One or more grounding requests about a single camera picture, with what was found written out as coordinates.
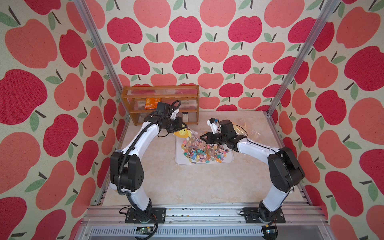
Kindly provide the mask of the small white bottle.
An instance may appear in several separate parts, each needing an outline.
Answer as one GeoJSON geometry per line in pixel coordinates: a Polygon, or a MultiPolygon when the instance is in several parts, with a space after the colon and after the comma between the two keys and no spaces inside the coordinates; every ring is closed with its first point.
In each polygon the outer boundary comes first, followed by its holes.
{"type": "Polygon", "coordinates": [[[188,123],[189,122],[189,113],[188,112],[182,112],[183,114],[183,122],[188,123]]]}

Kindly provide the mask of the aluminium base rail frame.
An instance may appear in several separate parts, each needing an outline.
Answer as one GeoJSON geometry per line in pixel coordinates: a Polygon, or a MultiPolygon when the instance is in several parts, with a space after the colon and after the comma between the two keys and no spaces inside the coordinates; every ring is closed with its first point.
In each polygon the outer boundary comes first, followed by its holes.
{"type": "MultiPolygon", "coordinates": [[[[284,204],[270,224],[253,218],[247,211],[257,204],[159,205],[159,228],[153,240],[334,240],[320,207],[308,203],[284,204]]],[[[153,232],[154,223],[140,223],[122,206],[90,207],[75,240],[137,240],[153,232]]]]}

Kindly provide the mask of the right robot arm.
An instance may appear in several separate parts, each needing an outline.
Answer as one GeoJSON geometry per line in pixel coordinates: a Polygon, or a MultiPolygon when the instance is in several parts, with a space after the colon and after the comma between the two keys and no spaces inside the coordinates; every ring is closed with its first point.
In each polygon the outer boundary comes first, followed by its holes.
{"type": "Polygon", "coordinates": [[[211,118],[207,120],[210,132],[200,136],[207,144],[226,145],[231,151],[254,157],[269,167],[272,186],[267,196],[260,202],[255,215],[260,222],[272,223],[280,214],[284,200],[294,186],[305,177],[305,172],[292,149],[272,148],[248,139],[248,135],[238,134],[230,120],[211,118]]]}

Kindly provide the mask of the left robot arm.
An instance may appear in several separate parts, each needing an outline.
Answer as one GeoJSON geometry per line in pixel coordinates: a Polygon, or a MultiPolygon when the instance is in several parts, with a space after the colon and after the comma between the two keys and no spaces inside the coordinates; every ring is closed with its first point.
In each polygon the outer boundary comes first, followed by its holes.
{"type": "Polygon", "coordinates": [[[161,130],[173,134],[187,128],[182,118],[177,116],[181,104],[180,100],[172,104],[159,102],[157,108],[145,116],[141,129],[128,146],[111,155],[111,185],[117,188],[119,195],[127,197],[131,204],[129,213],[133,213],[141,223],[155,220],[152,201],[142,187],[145,172],[141,157],[161,130]]]}

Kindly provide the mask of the ziploc bag of yellow candies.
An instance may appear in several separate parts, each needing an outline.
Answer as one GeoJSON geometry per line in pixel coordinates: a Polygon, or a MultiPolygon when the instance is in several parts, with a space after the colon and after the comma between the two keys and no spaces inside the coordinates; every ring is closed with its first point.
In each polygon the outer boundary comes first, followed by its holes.
{"type": "Polygon", "coordinates": [[[178,137],[179,139],[185,140],[189,144],[192,144],[192,143],[205,144],[205,142],[201,139],[202,134],[205,134],[205,132],[195,131],[189,128],[173,133],[174,136],[178,137]]]}

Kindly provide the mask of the ziploc bag of colourful candies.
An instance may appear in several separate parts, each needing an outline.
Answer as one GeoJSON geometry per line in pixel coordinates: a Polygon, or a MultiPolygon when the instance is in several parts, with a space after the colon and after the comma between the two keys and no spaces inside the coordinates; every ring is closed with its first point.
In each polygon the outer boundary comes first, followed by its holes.
{"type": "Polygon", "coordinates": [[[255,130],[241,126],[243,133],[247,136],[248,140],[252,142],[258,142],[261,138],[261,134],[255,130]]]}

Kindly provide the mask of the orange snack bag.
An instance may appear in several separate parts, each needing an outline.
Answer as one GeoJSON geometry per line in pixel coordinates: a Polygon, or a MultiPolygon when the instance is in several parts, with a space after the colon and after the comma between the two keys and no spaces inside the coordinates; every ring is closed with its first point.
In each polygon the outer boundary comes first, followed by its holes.
{"type": "Polygon", "coordinates": [[[161,98],[146,98],[145,110],[155,110],[161,98]]]}

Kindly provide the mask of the right aluminium corner post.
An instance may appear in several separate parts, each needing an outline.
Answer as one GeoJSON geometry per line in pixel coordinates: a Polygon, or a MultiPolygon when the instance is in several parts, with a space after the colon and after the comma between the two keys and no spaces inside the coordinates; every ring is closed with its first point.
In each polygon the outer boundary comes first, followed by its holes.
{"type": "Polygon", "coordinates": [[[311,29],[306,41],[303,43],[303,46],[299,50],[293,65],[291,66],[288,74],[283,77],[282,84],[273,98],[268,110],[266,111],[266,116],[271,118],[273,112],[281,101],[285,91],[288,89],[290,82],[294,79],[294,76],[298,72],[300,66],[304,62],[308,53],[314,48],[313,45],[318,39],[321,31],[324,29],[326,23],[328,22],[330,16],[334,13],[335,9],[338,7],[341,1],[331,0],[326,1],[324,7],[320,11],[319,17],[316,19],[313,28],[311,29]]]}

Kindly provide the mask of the poured candies pile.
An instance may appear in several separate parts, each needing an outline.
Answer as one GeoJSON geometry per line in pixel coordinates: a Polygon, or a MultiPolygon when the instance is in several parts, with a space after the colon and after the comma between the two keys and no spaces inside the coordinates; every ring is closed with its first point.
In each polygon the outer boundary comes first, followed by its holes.
{"type": "Polygon", "coordinates": [[[182,150],[182,155],[190,164],[222,163],[229,154],[229,152],[219,148],[217,145],[207,145],[206,143],[189,144],[183,141],[180,149],[182,150]]]}

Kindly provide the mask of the left aluminium corner post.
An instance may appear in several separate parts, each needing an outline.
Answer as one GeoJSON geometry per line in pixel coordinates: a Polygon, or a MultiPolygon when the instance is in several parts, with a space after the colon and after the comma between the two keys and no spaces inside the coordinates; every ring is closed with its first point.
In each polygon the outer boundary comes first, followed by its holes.
{"type": "Polygon", "coordinates": [[[115,70],[115,67],[112,63],[112,59],[109,56],[109,53],[107,51],[107,48],[105,47],[105,44],[103,43],[99,30],[97,29],[96,23],[93,20],[92,14],[90,9],[87,6],[86,1],[83,0],[75,0],[75,5],[77,7],[77,10],[79,11],[79,14],[89,32],[89,35],[91,36],[91,40],[93,41],[99,56],[103,62],[103,65],[105,66],[105,70],[107,74],[110,77],[110,80],[113,83],[113,86],[118,94],[121,94],[123,91],[123,86],[120,82],[120,78],[115,70]]]}

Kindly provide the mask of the aluminium corner post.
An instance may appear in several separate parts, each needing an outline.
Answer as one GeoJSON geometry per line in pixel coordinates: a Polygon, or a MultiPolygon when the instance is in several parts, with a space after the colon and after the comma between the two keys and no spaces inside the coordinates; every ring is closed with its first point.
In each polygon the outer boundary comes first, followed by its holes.
{"type": "Polygon", "coordinates": [[[109,56],[109,53],[107,51],[107,48],[105,47],[105,44],[103,43],[99,30],[97,29],[96,23],[93,20],[92,14],[90,9],[87,6],[86,1],[83,0],[75,0],[75,5],[77,7],[77,10],[79,11],[79,14],[89,32],[89,35],[91,36],[91,40],[93,41],[99,56],[103,62],[103,65],[105,66],[105,70],[107,74],[110,77],[110,80],[113,83],[113,86],[118,94],[121,94],[123,91],[123,86],[120,82],[120,78],[115,70],[115,67],[112,63],[112,59],[109,56]]]}
{"type": "Polygon", "coordinates": [[[273,112],[281,101],[285,91],[288,89],[290,82],[294,79],[294,76],[298,72],[300,66],[304,62],[308,53],[314,48],[313,45],[318,39],[321,31],[324,29],[326,23],[328,22],[330,16],[334,13],[335,9],[338,7],[341,1],[331,0],[326,1],[324,7],[320,11],[319,17],[316,19],[313,28],[311,29],[306,41],[303,43],[303,46],[299,50],[293,65],[291,66],[288,74],[283,77],[282,84],[273,98],[268,110],[266,111],[266,116],[271,118],[273,112]]]}

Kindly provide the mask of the wooden shelf rack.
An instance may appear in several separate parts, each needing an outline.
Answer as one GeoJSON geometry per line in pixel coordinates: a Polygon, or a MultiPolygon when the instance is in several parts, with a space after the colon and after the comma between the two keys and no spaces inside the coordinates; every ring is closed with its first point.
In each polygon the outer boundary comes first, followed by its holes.
{"type": "Polygon", "coordinates": [[[122,100],[135,126],[141,125],[145,115],[152,112],[145,109],[146,99],[149,98],[160,98],[167,104],[180,100],[182,103],[177,116],[187,113],[187,125],[199,124],[199,86],[124,87],[122,100]]]}

